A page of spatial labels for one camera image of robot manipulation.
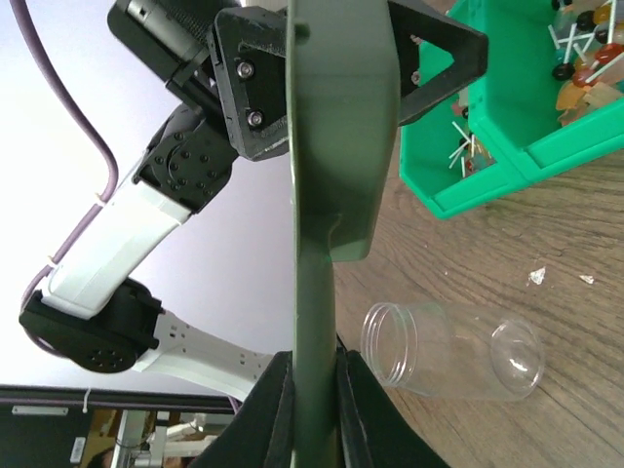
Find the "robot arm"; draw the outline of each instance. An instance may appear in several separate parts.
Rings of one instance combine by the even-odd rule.
[[[225,186],[236,157],[222,127],[181,105],[30,298],[22,325],[90,371],[166,373],[245,400],[272,356],[191,327],[128,280]]]

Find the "black triangular bracket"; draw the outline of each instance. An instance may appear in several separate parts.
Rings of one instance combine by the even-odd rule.
[[[405,422],[357,351],[338,350],[337,388],[347,468],[449,468]]]
[[[293,353],[277,353],[240,411],[190,468],[290,468]]]

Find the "screw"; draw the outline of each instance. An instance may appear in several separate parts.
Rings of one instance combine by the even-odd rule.
[[[264,122],[264,116],[259,110],[254,110],[247,116],[247,123],[250,124],[250,127],[253,129],[262,125],[262,122]]]
[[[254,65],[248,61],[241,61],[236,67],[236,73],[243,80],[249,80],[254,76]]]

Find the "candy stick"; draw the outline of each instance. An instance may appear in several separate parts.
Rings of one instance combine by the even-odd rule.
[[[567,42],[567,47],[565,47],[565,56],[564,63],[569,62],[569,55],[572,52],[572,39],[574,38],[574,34],[576,33],[576,23],[572,23],[572,27],[569,29],[569,41]]]
[[[459,146],[457,149],[455,149],[455,150],[454,150],[454,151],[450,154],[450,156],[448,156],[448,158],[449,158],[449,159],[450,159],[450,158],[454,158],[454,157],[457,155],[457,153],[460,153],[460,152],[461,152],[461,150],[462,150],[462,149],[464,149],[464,148],[468,145],[468,143],[469,143],[469,142],[470,142],[470,141],[464,141],[464,142],[463,142],[463,144],[462,144],[461,146]]]
[[[555,34],[555,29],[552,24],[548,25],[548,32],[550,32],[550,37],[553,39],[553,43],[555,44],[555,49],[560,49],[559,41],[557,40],[557,34]]]
[[[594,73],[592,76],[590,76],[585,82],[586,83],[591,83],[592,81],[594,81],[596,78],[601,76],[603,73],[605,73],[607,70],[609,70],[612,66],[614,66],[617,62],[621,61],[622,59],[624,59],[624,52],[622,52],[619,56],[617,56],[612,61],[607,63],[605,66],[603,66],[603,68],[601,68],[596,73]]]
[[[583,63],[587,63],[587,56],[583,53],[580,46],[578,44],[574,44],[572,47],[574,48],[578,56],[581,57],[581,60],[583,60]]]
[[[594,37],[594,33],[588,32],[587,34],[579,34],[578,36],[573,37],[572,40],[576,41],[578,39],[589,39],[591,37]],[[558,39],[557,42],[559,42],[560,44],[564,44],[566,42],[569,42],[569,38],[564,37],[563,39]]]
[[[608,17],[608,39],[606,39],[607,44],[613,44],[613,33],[615,32],[615,6],[617,5],[617,1],[613,0],[611,2],[611,15]]]
[[[450,156],[448,156],[449,159],[453,158],[450,164],[448,165],[449,169],[452,169],[452,167],[455,165],[455,163],[457,162],[457,159],[459,159],[459,155],[464,150],[467,144],[468,144],[468,141],[465,141],[461,146],[455,149]]]
[[[455,165],[455,163],[457,162],[457,160],[459,159],[459,156],[461,155],[461,152],[463,151],[463,148],[459,148],[456,149],[455,152],[452,154],[453,156],[453,160],[450,162],[450,164],[448,165],[449,169],[452,169],[452,167]]]
[[[585,46],[583,46],[583,53],[587,52],[589,46],[592,44],[592,42],[594,42],[594,39],[596,39],[596,29],[594,29],[594,32],[592,32],[592,37],[590,37],[585,43]]]
[[[455,123],[454,120],[452,121],[452,124],[457,129],[457,131],[460,132],[464,138],[466,138],[467,141],[470,141],[470,137],[467,136],[463,130],[461,130],[461,128]]]

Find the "white wall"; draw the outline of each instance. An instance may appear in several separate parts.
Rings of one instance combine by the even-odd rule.
[[[52,62],[124,174],[176,107],[176,99],[108,32],[113,0],[29,0]],[[97,151],[49,91],[0,6],[0,384],[175,393],[206,390],[173,378],[98,375],[49,357],[18,324],[31,276],[92,204],[105,182]],[[132,275],[166,308],[261,352],[292,347],[293,220],[287,157],[239,160],[228,186]]]

